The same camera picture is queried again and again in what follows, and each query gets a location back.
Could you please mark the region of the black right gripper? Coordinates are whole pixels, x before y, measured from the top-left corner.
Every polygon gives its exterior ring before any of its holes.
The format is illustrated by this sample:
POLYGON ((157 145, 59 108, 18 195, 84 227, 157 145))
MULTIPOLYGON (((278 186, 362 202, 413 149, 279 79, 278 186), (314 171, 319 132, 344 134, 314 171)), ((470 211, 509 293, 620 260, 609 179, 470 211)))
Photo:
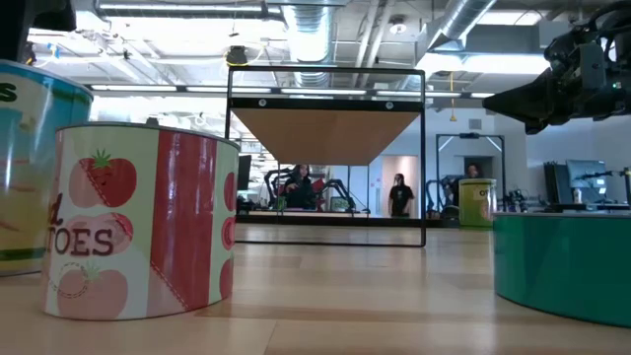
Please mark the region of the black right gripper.
POLYGON ((482 100, 538 134, 550 123, 631 114, 631 9, 599 9, 544 50, 550 68, 482 100))

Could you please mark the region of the lime green olive can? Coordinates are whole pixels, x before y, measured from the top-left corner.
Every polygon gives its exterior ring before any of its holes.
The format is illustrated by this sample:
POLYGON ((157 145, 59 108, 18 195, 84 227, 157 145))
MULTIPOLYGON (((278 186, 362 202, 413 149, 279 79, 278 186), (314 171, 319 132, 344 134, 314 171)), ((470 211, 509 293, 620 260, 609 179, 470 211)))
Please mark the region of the lime green olive can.
POLYGON ((491 229, 497 210, 496 180, 461 179, 458 182, 458 210, 462 228, 491 229))

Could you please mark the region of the red tomato label can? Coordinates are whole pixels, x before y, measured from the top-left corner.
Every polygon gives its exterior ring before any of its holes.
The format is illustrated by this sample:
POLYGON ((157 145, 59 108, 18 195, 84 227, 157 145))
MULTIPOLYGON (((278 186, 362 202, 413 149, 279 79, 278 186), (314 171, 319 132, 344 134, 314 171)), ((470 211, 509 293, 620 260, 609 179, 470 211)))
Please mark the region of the red tomato label can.
POLYGON ((55 134, 42 310, 138 320, 201 309, 233 287, 238 147, 150 124, 55 134))

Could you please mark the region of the teal and cream label can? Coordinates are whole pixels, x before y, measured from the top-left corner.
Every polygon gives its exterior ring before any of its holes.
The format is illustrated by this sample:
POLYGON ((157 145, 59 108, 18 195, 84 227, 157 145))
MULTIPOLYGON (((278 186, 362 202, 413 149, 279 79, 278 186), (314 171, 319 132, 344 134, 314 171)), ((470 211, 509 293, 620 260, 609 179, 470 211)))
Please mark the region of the teal and cream label can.
POLYGON ((55 131, 87 122, 92 102, 81 84, 0 60, 0 277, 41 270, 55 131))

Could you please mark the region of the dark computer monitor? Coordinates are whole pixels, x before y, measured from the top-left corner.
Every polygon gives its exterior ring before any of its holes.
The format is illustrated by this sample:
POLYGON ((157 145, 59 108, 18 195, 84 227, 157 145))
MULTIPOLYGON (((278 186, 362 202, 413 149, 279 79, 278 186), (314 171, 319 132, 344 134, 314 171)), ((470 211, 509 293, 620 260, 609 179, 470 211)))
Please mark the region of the dark computer monitor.
POLYGON ((556 162, 543 164, 547 199, 551 204, 567 204, 573 201, 566 165, 556 162))

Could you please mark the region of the grey computer monitor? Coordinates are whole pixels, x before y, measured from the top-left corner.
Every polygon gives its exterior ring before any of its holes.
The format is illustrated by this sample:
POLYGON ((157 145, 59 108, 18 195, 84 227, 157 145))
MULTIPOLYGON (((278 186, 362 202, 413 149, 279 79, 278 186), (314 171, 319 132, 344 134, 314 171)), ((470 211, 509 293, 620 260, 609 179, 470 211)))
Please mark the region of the grey computer monitor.
POLYGON ((566 167, 572 188, 606 188, 604 161, 567 160, 566 167))

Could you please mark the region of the dark background desk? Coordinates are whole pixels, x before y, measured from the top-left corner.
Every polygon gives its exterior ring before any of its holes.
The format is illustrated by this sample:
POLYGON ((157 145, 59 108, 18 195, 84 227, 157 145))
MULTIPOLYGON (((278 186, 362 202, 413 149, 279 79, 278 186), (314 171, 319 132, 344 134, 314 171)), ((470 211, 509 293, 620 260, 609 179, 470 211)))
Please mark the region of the dark background desk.
POLYGON ((550 204, 543 208, 545 213, 631 213, 628 204, 588 203, 588 204, 550 204))

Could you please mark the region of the short dark green can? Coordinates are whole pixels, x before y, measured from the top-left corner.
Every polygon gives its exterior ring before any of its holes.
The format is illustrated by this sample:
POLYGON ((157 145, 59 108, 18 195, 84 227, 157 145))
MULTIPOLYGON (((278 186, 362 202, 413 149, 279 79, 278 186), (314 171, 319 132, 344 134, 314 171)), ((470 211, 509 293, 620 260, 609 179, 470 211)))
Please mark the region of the short dark green can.
POLYGON ((493 272, 515 304, 631 328, 631 214, 497 213, 493 272))

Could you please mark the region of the black computer monitor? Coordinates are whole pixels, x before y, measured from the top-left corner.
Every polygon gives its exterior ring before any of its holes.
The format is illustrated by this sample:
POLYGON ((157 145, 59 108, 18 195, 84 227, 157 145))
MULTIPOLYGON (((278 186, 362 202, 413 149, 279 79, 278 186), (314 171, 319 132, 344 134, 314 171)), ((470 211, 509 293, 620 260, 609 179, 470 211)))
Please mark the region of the black computer monitor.
POLYGON ((252 155, 239 156, 238 191, 248 190, 252 155))

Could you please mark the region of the long ceiling light strip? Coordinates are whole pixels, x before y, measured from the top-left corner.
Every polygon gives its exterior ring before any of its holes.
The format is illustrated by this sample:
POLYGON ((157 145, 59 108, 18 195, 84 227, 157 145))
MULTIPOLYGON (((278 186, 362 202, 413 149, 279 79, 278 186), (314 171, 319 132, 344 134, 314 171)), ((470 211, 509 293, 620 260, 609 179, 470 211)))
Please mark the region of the long ceiling light strip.
MULTIPOLYGON (((215 86, 169 86, 169 85, 112 85, 91 84, 93 92, 127 92, 127 93, 193 93, 193 94, 227 94, 227 87, 215 86)), ((391 91, 391 90, 359 90, 359 89, 306 89, 306 88, 263 88, 263 87, 233 87, 233 94, 283 94, 283 95, 316 95, 316 96, 385 96, 385 97, 420 97, 420 92, 391 91)), ((492 93, 480 92, 448 92, 428 91, 426 98, 450 99, 486 99, 492 93)))

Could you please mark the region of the black background gantry frame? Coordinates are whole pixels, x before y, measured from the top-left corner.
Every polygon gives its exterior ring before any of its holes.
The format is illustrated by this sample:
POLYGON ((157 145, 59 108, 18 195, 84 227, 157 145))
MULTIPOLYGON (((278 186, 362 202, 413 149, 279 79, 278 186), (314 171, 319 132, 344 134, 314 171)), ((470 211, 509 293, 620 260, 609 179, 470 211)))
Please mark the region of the black background gantry frame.
POLYGON ((428 204, 428 211, 432 212, 435 217, 438 217, 440 220, 455 222, 459 220, 459 208, 458 205, 453 202, 453 190, 456 189, 456 183, 463 178, 460 175, 441 175, 441 152, 450 144, 454 139, 460 140, 486 140, 489 144, 491 144, 499 153, 500 153, 500 168, 501 168, 501 194, 500 194, 500 202, 501 209, 506 210, 508 204, 503 200, 503 198, 507 195, 506 188, 506 142, 505 137, 503 135, 488 135, 488 134, 480 134, 476 132, 463 132, 459 134, 455 133, 437 133, 435 135, 435 155, 436 155, 436 177, 430 181, 428 180, 425 183, 425 191, 429 191, 429 185, 431 182, 434 182, 436 187, 436 206, 428 204))

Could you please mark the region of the slanted silver ceiling duct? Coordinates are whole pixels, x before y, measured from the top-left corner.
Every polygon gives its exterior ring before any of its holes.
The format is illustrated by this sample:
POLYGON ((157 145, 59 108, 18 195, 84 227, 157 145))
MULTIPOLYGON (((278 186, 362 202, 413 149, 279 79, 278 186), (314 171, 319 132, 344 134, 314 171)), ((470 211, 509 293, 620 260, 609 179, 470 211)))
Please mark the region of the slanted silver ceiling duct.
POLYGON ((497 0, 450 0, 428 32, 428 51, 461 51, 466 37, 497 0))

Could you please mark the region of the black frame wooden shelf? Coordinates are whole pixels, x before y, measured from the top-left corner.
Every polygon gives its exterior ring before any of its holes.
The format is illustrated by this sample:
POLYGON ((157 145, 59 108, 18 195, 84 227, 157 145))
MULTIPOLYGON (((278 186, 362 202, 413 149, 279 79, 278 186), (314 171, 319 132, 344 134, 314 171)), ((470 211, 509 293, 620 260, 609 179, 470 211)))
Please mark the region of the black frame wooden shelf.
MULTIPOLYGON (((233 66, 228 69, 225 138, 230 138, 231 113, 280 164, 307 163, 323 166, 367 167, 367 202, 370 197, 370 163, 417 117, 419 120, 419 174, 426 179, 425 72, 415 69, 389 69, 332 66, 233 66), (316 96, 283 94, 233 94, 237 72, 304 74, 365 74, 416 76, 421 96, 316 96)), ((420 219, 427 220, 426 193, 420 191, 420 219)), ((423 248, 427 245, 427 228, 419 228, 420 241, 412 244, 352 243, 300 240, 243 241, 248 244, 288 246, 345 246, 423 248)))

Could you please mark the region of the black aluminium table frame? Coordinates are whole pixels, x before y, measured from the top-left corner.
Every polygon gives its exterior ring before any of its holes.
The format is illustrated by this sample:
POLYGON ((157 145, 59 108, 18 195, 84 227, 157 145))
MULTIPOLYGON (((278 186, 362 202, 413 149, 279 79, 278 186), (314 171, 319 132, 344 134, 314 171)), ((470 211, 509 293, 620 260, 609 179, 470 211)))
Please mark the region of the black aluminium table frame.
POLYGON ((251 214, 241 214, 236 217, 241 224, 262 225, 302 225, 302 226, 333 226, 333 227, 384 227, 384 228, 421 228, 430 229, 458 228, 456 220, 441 219, 409 219, 382 218, 373 215, 345 214, 345 213, 286 213, 275 214, 269 211, 253 211, 251 214))

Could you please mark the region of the ribbed silver ceiling duct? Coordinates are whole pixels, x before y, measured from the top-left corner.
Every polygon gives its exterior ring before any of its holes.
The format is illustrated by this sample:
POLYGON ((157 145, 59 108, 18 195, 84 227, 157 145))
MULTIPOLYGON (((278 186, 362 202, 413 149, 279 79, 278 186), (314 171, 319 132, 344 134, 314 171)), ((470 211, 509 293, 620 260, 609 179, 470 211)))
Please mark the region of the ribbed silver ceiling duct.
POLYGON ((288 26, 291 61, 304 66, 329 65, 335 10, 315 5, 282 7, 288 26))

